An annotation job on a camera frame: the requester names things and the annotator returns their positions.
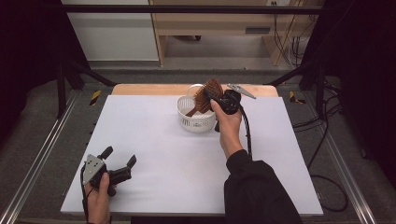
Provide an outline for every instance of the dark floor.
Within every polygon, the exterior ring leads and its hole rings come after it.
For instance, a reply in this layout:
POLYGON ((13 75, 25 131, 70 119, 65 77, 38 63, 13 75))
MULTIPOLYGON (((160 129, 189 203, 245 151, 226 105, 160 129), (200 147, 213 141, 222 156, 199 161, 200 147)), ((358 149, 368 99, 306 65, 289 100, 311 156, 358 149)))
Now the dark floor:
MULTIPOLYGON (((175 44, 179 43, 179 38, 175 38, 175 44)), ((186 53, 183 49, 178 52, 168 51, 168 65, 159 67, 136 67, 136 69, 98 67, 97 72, 119 83, 203 83, 210 77, 216 77, 223 83, 267 83, 280 77, 288 71, 286 65, 283 68, 273 69, 268 65, 266 53, 257 54, 246 52, 247 57, 252 57, 262 63, 267 64, 261 67, 249 65, 248 60, 240 63, 235 54, 230 53, 229 60, 222 58, 211 58, 203 51, 197 51, 198 56, 190 61, 189 68, 180 66, 177 69, 177 59, 180 64, 184 64, 181 56, 186 53), (232 69, 224 69, 222 65, 217 69, 215 61, 238 64, 232 69)), ((90 132, 94 129, 94 123, 100 116, 101 109, 106 100, 106 96, 111 93, 111 88, 97 83, 90 77, 85 77, 87 84, 83 91, 78 91, 76 105, 71 111, 70 117, 62 127, 60 136, 56 139, 50 154, 46 158, 43 167, 38 171, 34 185, 29 189, 28 197, 22 202, 23 207, 18 218, 39 218, 30 223, 61 223, 60 220, 83 221, 83 217, 73 217, 60 213, 60 208, 64 201, 64 194, 71 184, 78 164, 84 153, 86 144, 90 141, 90 132), (90 105, 94 91, 102 90, 96 105, 90 105)), ((338 86, 338 79, 328 77, 329 82, 338 86)), ((311 91, 300 91, 298 88, 299 78, 296 77, 284 85, 277 87, 278 93, 283 97, 292 124, 312 119, 315 114, 309 104, 299 104, 290 101, 290 91, 293 91, 298 100, 308 101, 311 91)), ((332 94, 326 91, 326 98, 332 94)), ((337 99, 331 100, 328 108, 337 105, 337 99)), ((31 165, 35 162, 36 155, 40 152, 46 138, 56 121, 57 115, 57 89, 56 83, 50 82, 31 91, 27 105, 22 111, 19 121, 15 124, 12 135, 1 146, 0 150, 0 211, 5 212, 8 204, 18 191, 31 165)), ((308 163, 321 139, 322 132, 319 127, 301 131, 304 128, 296 129, 296 137, 302 150, 305 162, 308 163)), ((396 223, 396 191, 382 174, 375 161, 366 160, 361 156, 361 144, 357 141, 357 134, 350 128, 347 118, 342 113, 335 113, 329 118, 329 136, 332 137, 351 173, 359 186, 364 200, 367 202, 376 223, 396 223)), ((324 175, 335 181, 345 189, 340 173, 329 154, 329 146, 324 143, 315 158, 310 173, 312 175, 324 175)), ((334 184, 320 179, 313 178, 314 186, 323 199, 320 199, 324 206, 330 208, 342 208, 345 204, 344 195, 334 184)), ((352 203, 354 200, 348 199, 348 206, 342 212, 332 212, 324 209, 323 217, 304 217, 304 223, 371 223, 362 222, 358 217, 359 207, 352 203)), ((116 221, 127 221, 128 217, 114 216, 116 221)))

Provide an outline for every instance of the brown object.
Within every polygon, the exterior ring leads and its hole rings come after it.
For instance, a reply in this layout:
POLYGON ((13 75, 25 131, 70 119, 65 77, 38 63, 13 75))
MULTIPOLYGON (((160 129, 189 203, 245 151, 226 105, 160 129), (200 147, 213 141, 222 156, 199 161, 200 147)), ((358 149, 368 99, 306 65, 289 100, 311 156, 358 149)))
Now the brown object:
POLYGON ((195 107, 186 114, 187 117, 192 117, 197 111, 204 114, 210 109, 210 99, 206 96, 204 89, 207 89, 218 98, 221 98, 223 95, 221 84, 216 79, 209 79, 204 86, 194 94, 195 107))

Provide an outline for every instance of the black cable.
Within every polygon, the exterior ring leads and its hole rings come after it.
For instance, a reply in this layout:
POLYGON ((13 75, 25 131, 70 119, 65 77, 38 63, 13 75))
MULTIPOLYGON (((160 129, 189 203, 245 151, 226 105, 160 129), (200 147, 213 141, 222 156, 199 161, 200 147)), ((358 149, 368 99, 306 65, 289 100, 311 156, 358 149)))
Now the black cable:
MULTIPOLYGON (((325 129, 325 131, 324 131, 324 133, 323 133, 322 138, 320 139, 320 142, 319 142, 319 144, 318 144, 318 146, 317 146, 317 148, 316 148, 316 150, 315 150, 314 155, 312 156, 310 162, 309 162, 308 165, 306 166, 308 170, 311 168, 312 162, 314 161, 315 157, 318 155, 319 149, 320 149, 320 147, 321 147, 321 145, 322 145, 324 139, 326 138, 326 134, 327 134, 327 132, 328 132, 328 130, 329 130, 329 120, 328 120, 329 116, 328 116, 328 112, 327 112, 327 109, 326 109, 327 103, 329 103, 331 99, 334 99, 334 98, 336 98, 336 97, 338 97, 338 95, 334 95, 334 96, 330 97, 327 101, 325 101, 325 105, 324 105, 325 114, 324 114, 324 120, 323 120, 323 122, 326 123, 326 129, 325 129)), ((337 188, 339 188, 339 189, 341 190, 341 192, 342 192, 343 195, 344 195, 345 203, 344 203, 344 205, 343 205, 342 208, 339 208, 339 209, 337 209, 337 208, 330 208, 330 207, 324 205, 323 203, 320 203, 320 205, 321 205, 324 209, 327 209, 327 210, 332 211, 332 212, 343 212, 343 211, 345 211, 345 210, 347 209, 347 207, 348 207, 348 197, 347 197, 347 194, 345 193, 345 191, 342 189, 342 187, 341 187, 339 184, 337 184, 335 181, 331 180, 329 177, 326 177, 326 176, 323 176, 323 175, 310 175, 310 176, 311 176, 311 178, 312 178, 312 177, 314 177, 314 178, 322 178, 322 179, 325 179, 325 180, 327 180, 327 181, 333 183, 337 188)))
MULTIPOLYGON (((329 111, 327 111, 327 113, 329 114, 328 118, 331 117, 331 116, 333 116, 336 112, 338 112, 338 111, 341 110, 341 108, 338 108, 336 111, 332 112, 332 110, 334 110, 334 109, 335 109, 337 106, 339 106, 339 105, 340 105, 340 104, 335 105, 335 106, 332 107, 332 109, 330 109, 329 111)), ((307 121, 306 123, 301 123, 300 125, 297 125, 297 126, 295 126, 295 127, 293 126, 293 129, 295 129, 295 128, 301 128, 301 127, 307 126, 307 125, 309 125, 309 124, 311 124, 311 123, 313 123, 313 122, 315 122, 315 121, 318 121, 319 118, 318 118, 318 117, 315 117, 314 119, 311 119, 311 120, 307 121)), ((307 128, 307 129, 298 130, 298 131, 294 131, 294 132, 295 132, 295 133, 300 133, 300 132, 304 132, 304 131, 311 130, 311 129, 315 128, 315 127, 320 126, 323 122, 324 122, 324 121, 322 121, 321 123, 316 124, 316 125, 314 125, 314 126, 311 126, 311 127, 307 128)))
POLYGON ((321 203, 320 205, 323 208, 325 208, 325 209, 327 209, 327 210, 329 210, 331 212, 344 212, 347 209, 347 207, 349 205, 347 193, 343 190, 343 188, 338 183, 336 183, 335 181, 331 180, 329 177, 326 177, 326 176, 323 176, 323 175, 310 175, 310 176, 311 176, 311 178, 321 178, 321 179, 324 179, 324 180, 327 180, 327 181, 333 183, 337 188, 339 188, 341 190, 341 192, 344 195, 345 202, 344 202, 344 205, 343 205, 342 208, 330 208, 330 207, 324 205, 323 203, 321 203))
POLYGON ((84 171, 85 171, 85 163, 81 167, 79 181, 80 181, 81 190, 82 190, 82 208, 84 209, 85 219, 88 222, 88 196, 85 194, 85 188, 84 188, 84 185, 82 184, 84 171))
POLYGON ((244 107, 242 107, 240 104, 239 104, 239 109, 241 110, 242 117, 244 118, 245 127, 246 127, 246 130, 247 130, 247 154, 249 155, 249 157, 251 159, 253 159, 252 158, 253 155, 251 153, 251 137, 250 137, 250 127, 248 125, 248 116, 245 113, 244 107))

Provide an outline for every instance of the white table surface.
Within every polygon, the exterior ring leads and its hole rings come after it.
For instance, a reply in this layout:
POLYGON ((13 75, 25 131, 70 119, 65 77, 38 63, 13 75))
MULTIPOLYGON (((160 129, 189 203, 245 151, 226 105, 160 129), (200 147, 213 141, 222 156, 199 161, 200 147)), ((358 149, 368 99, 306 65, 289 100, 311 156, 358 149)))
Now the white table surface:
MULTIPOLYGON (((83 215, 79 171, 88 154, 108 146, 108 170, 135 154, 132 179, 117 187, 110 211, 135 216, 221 216, 229 172, 219 133, 190 133, 177 120, 179 96, 109 95, 61 212, 83 215)), ((271 165, 301 216, 323 215, 282 98, 243 97, 253 160, 271 165)), ((247 147, 246 129, 241 140, 247 147)))

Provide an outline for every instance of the gray carpet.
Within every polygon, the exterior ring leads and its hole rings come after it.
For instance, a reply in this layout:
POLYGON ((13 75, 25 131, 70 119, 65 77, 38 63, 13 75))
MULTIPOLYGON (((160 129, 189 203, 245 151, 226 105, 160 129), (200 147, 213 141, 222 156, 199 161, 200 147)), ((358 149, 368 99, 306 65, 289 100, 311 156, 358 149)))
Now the gray carpet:
MULTIPOLYGON (((122 83, 203 83, 209 77, 217 77, 224 83, 252 83, 262 84, 271 81, 281 74, 246 72, 238 76, 237 71, 228 74, 212 71, 186 73, 170 70, 160 75, 155 72, 116 71, 109 75, 113 81, 122 83)), ((40 218, 55 220, 82 221, 83 217, 73 217, 60 213, 64 201, 64 192, 67 190, 76 172, 86 144, 90 141, 90 132, 98 120, 106 96, 111 93, 111 88, 94 83, 84 77, 88 83, 81 92, 69 120, 66 122, 62 134, 57 140, 41 174, 22 208, 19 218, 40 218), (96 105, 89 105, 93 92, 102 90, 96 105)), ((289 92, 294 91, 297 99, 304 99, 304 95, 293 83, 279 86, 278 93, 284 98, 286 108, 290 115, 291 123, 307 121, 313 114, 307 104, 291 103, 289 92)), ((1 211, 12 199, 18 186, 29 170, 30 164, 45 141, 52 127, 57 113, 56 85, 50 82, 32 90, 28 104, 16 124, 13 134, 2 146, 0 151, 0 176, 1 211)), ((378 223, 396 223, 394 208, 396 207, 396 192, 388 180, 383 176, 375 161, 363 159, 360 144, 356 140, 353 130, 350 129, 346 118, 342 114, 330 117, 330 132, 342 151, 346 162, 358 182, 361 191, 369 204, 378 223)), ((312 157, 320 140, 321 132, 318 128, 296 133, 297 140, 303 152, 305 162, 312 157)), ((327 146, 323 145, 317 158, 310 169, 311 174, 324 175, 341 184, 340 178, 328 154, 327 146)), ((324 205, 340 208, 344 204, 343 195, 329 182, 322 179, 313 180, 317 192, 323 199, 324 205)), ((305 223, 360 223, 353 204, 349 202, 348 208, 343 212, 330 212, 324 209, 323 217, 304 217, 305 223)), ((114 217, 117 221, 127 221, 128 217, 114 217)))

